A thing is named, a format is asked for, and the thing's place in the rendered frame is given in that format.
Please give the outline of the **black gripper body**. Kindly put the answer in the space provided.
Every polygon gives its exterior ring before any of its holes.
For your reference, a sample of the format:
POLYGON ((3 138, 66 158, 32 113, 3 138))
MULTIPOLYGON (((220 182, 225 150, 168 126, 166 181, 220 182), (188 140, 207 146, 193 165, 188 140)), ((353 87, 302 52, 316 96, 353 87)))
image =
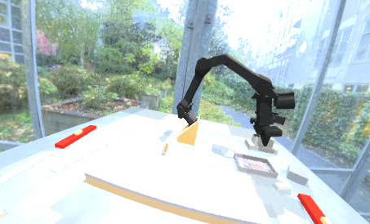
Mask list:
POLYGON ((250 118, 250 124, 255 124, 256 127, 262 127, 261 132, 263 137, 281 137, 282 129, 279 129, 276 126, 270 126, 271 115, 274 115, 274 112, 271 110, 255 110, 256 117, 250 118))

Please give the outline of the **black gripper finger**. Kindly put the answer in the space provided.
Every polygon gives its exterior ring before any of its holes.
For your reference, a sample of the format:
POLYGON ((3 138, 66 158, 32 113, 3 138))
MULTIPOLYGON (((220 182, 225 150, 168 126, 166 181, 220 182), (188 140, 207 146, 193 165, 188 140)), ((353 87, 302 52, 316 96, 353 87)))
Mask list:
POLYGON ((264 147, 267 147, 268 142, 269 142, 269 140, 270 140, 270 137, 263 137, 263 136, 262 136, 262 132, 259 132, 259 134, 260 134, 260 136, 261 136, 261 141, 262 141, 262 143, 263 143, 263 146, 264 146, 264 147))
POLYGON ((256 134, 260 135, 259 132, 261 132, 262 127, 256 127, 255 125, 252 125, 256 131, 256 134))

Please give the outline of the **red long flat bar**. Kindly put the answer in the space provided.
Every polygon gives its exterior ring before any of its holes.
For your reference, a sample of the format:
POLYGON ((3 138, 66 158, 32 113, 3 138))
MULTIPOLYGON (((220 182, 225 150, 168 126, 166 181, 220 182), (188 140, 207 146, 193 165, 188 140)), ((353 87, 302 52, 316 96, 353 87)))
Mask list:
POLYGON ((311 199, 310 195, 298 194, 297 198, 301 201, 314 224, 331 224, 318 205, 311 199))
POLYGON ((60 142, 55 143, 55 147, 64 149, 65 147, 70 146, 73 142, 76 142, 78 139, 86 136, 89 132, 94 130, 96 130, 96 126, 89 125, 86 128, 74 132, 74 134, 71 134, 70 136, 64 138, 60 142))

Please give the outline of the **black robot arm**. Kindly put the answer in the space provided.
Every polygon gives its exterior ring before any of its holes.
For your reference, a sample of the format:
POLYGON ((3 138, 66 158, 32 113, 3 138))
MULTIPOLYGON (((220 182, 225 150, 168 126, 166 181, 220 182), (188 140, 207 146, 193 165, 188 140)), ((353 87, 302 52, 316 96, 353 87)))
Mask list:
MULTIPOLYGON (((214 57, 205 56, 198 59, 195 67, 195 75, 191 81, 191 84, 185 94, 185 97, 176 107, 178 118, 184 118, 189 126, 198 120, 198 117, 196 118, 191 112, 192 104, 194 103, 192 102, 194 94, 202 82, 203 77, 208 74, 209 70, 213 66, 217 65, 225 65, 251 84, 251 86, 258 93, 255 93, 255 95, 252 96, 252 99, 256 99, 256 108, 258 110, 271 110, 272 98, 274 98, 275 108, 294 109, 296 104, 294 91, 277 92, 277 90, 272 86, 270 78, 263 74, 258 74, 257 72, 252 71, 246 65, 242 64, 238 60, 235 60, 227 53, 214 57)), ((284 125, 285 119, 286 118, 279 116, 278 113, 274 113, 274 115, 271 115, 270 122, 284 125)))

